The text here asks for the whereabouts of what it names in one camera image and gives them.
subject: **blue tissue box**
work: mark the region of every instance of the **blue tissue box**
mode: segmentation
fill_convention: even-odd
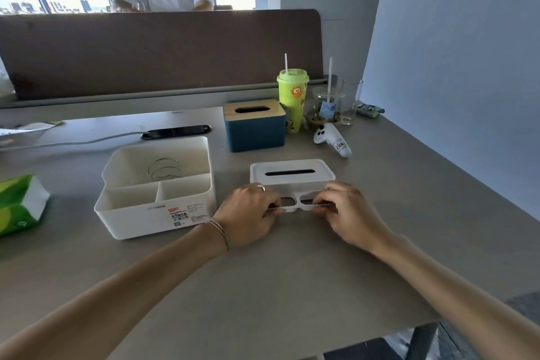
[[[223,116],[231,152],[285,145],[287,117],[278,100],[225,104]]]

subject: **table leg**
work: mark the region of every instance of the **table leg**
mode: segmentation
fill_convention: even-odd
[[[437,323],[428,323],[415,328],[405,360],[426,360],[436,331]]]

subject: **white storage box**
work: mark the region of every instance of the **white storage box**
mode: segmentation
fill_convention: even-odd
[[[311,210],[313,200],[324,190],[328,181],[335,179],[334,172],[321,159],[296,161],[259,162],[251,164],[250,182],[271,187],[281,195],[281,209]]]
[[[180,178],[155,182],[156,160],[178,161]],[[102,173],[105,188],[94,210],[116,239],[202,223],[216,210],[208,139],[167,139],[116,150]]]

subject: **brown partition panel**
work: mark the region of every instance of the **brown partition panel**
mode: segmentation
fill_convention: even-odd
[[[322,78],[316,10],[0,16],[21,100]]]

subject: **silver bracelet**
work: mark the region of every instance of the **silver bracelet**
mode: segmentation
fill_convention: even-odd
[[[227,241],[227,235],[225,234],[223,227],[213,219],[209,219],[208,222],[206,223],[211,223],[214,227],[218,228],[218,230],[223,235],[223,239],[225,240],[225,246],[227,247],[227,252],[229,252],[229,242]]]

